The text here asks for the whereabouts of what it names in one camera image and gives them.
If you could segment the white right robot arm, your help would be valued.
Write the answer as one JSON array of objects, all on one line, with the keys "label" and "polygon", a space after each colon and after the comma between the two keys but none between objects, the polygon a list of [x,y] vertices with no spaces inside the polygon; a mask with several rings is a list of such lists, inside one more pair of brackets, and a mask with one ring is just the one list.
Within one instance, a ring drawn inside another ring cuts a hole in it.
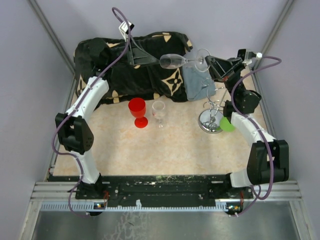
[{"label": "white right robot arm", "polygon": [[209,74],[214,81],[224,84],[230,95],[223,106],[223,117],[234,126],[251,146],[245,169],[229,174],[229,182],[223,185],[223,192],[235,198],[242,187],[260,187],[267,184],[265,195],[255,192],[259,200],[265,200],[273,184],[289,178],[289,145],[269,134],[253,117],[262,96],[244,86],[244,79],[271,67],[279,65],[278,57],[250,52],[246,57],[240,53],[236,58],[221,59],[205,57]]}]

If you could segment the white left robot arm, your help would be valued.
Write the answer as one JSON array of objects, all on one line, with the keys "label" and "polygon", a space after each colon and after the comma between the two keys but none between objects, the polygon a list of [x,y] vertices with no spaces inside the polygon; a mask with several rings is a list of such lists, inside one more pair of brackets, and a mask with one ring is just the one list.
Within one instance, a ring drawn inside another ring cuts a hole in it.
[{"label": "white left robot arm", "polygon": [[54,137],[72,156],[78,165],[80,182],[88,184],[86,192],[97,199],[103,195],[104,186],[98,183],[100,173],[97,170],[91,151],[94,143],[93,133],[88,126],[93,111],[110,87],[103,75],[115,65],[125,54],[131,66],[148,66],[159,63],[159,60],[137,45],[130,35],[125,35],[125,46],[122,53],[109,64],[98,76],[91,77],[87,86],[76,102],[62,115],[57,115],[58,126]]}]

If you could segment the clear wine glass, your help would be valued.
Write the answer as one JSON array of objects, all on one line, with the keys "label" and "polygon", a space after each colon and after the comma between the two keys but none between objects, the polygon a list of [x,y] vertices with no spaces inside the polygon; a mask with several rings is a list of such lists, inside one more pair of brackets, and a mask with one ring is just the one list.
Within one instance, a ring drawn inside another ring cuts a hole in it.
[{"label": "clear wine glass", "polygon": [[152,115],[155,118],[158,127],[165,127],[166,105],[161,100],[156,100],[152,104]]},{"label": "clear wine glass", "polygon": [[194,67],[199,72],[206,72],[210,68],[206,62],[206,57],[210,55],[211,53],[205,48],[199,49],[196,56],[191,59],[174,53],[164,54],[160,57],[159,64],[163,69],[168,70],[189,66]]}]

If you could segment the green wine glass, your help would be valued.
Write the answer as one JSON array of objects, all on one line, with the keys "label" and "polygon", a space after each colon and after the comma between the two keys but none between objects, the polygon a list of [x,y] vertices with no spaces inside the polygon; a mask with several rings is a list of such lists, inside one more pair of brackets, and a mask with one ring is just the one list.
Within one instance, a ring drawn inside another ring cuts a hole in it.
[{"label": "green wine glass", "polygon": [[221,118],[219,126],[225,132],[233,132],[236,129],[225,116]]}]

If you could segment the red wine glass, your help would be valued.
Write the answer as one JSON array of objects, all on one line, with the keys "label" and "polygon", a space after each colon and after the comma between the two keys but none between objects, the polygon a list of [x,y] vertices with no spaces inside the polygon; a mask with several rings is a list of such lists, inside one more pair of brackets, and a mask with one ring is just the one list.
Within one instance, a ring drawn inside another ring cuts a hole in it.
[{"label": "red wine glass", "polygon": [[128,103],[128,108],[133,117],[135,117],[134,125],[137,128],[145,128],[148,125],[146,114],[146,102],[139,97],[131,99]]}]

